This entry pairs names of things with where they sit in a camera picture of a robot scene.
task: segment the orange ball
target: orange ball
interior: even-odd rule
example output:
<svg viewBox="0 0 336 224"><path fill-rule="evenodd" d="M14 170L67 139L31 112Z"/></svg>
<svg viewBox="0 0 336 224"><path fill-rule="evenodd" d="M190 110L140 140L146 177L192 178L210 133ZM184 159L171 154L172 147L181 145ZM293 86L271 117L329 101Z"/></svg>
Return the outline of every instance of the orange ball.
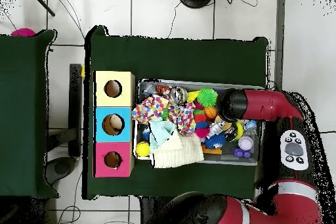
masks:
<svg viewBox="0 0 336 224"><path fill-rule="evenodd" d="M204 108L204 112L205 112L205 115L207 115L207 117L212 120L212 119L215 119L216 118L216 115L217 115L217 110L215 107L205 107Z"/></svg>

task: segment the pink cube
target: pink cube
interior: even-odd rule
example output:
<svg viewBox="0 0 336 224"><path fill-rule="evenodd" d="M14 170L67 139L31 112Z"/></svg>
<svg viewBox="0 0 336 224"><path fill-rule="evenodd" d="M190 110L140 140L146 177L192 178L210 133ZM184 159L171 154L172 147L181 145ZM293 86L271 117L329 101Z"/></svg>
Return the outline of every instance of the pink cube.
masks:
<svg viewBox="0 0 336 224"><path fill-rule="evenodd" d="M101 142L96 143L96 153L93 153L93 177L129 177L134 166L131 142ZM109 152L115 152L121 158L119 166L108 167L105 156Z"/></svg>

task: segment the shape sorter box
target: shape sorter box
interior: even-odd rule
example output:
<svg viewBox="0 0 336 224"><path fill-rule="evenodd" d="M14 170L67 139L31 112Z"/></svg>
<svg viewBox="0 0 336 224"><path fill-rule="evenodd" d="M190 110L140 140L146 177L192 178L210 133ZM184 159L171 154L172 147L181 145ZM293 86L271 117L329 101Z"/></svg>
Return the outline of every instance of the shape sorter box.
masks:
<svg viewBox="0 0 336 224"><path fill-rule="evenodd" d="M129 177L134 167L134 158L132 155L132 143L114 142L114 143L96 143L95 145L95 170L93 177ZM116 168L110 168L105 164L105 156L109 152L118 153L121 162Z"/></svg>
<svg viewBox="0 0 336 224"><path fill-rule="evenodd" d="M122 130L117 135L109 135L103 129L103 121L108 115L118 115L123 121ZM132 141L132 119L131 107L96 107L96 142L131 142Z"/></svg>
<svg viewBox="0 0 336 224"><path fill-rule="evenodd" d="M135 77L130 72L98 71L94 72L96 106L133 107L135 97ZM119 86L119 94L109 97L106 87L109 81L112 86Z"/></svg>

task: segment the circular hole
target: circular hole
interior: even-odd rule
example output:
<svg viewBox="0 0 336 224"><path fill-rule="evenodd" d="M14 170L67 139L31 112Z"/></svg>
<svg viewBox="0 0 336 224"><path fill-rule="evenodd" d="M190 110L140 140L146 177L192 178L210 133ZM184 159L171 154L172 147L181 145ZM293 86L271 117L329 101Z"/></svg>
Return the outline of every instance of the circular hole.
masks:
<svg viewBox="0 0 336 224"><path fill-rule="evenodd" d="M105 84L104 91L108 97L116 98L120 96L122 90L122 86L117 80L110 80Z"/></svg>
<svg viewBox="0 0 336 224"><path fill-rule="evenodd" d="M116 168L120 166L121 156L117 152L108 152L104 157L104 162L109 168Z"/></svg>
<svg viewBox="0 0 336 224"><path fill-rule="evenodd" d="M102 121L102 128L109 135L119 135L124 127L123 118L117 114L107 115Z"/></svg>

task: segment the purple toy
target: purple toy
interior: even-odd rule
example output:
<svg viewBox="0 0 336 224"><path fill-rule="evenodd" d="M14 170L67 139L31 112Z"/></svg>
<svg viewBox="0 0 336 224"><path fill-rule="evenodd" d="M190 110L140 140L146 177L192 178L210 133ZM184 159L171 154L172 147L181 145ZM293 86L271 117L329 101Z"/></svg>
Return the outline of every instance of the purple toy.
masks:
<svg viewBox="0 0 336 224"><path fill-rule="evenodd" d="M242 150L241 148L234 148L234 155L238 158L249 158L251 156L251 153L249 150Z"/></svg>

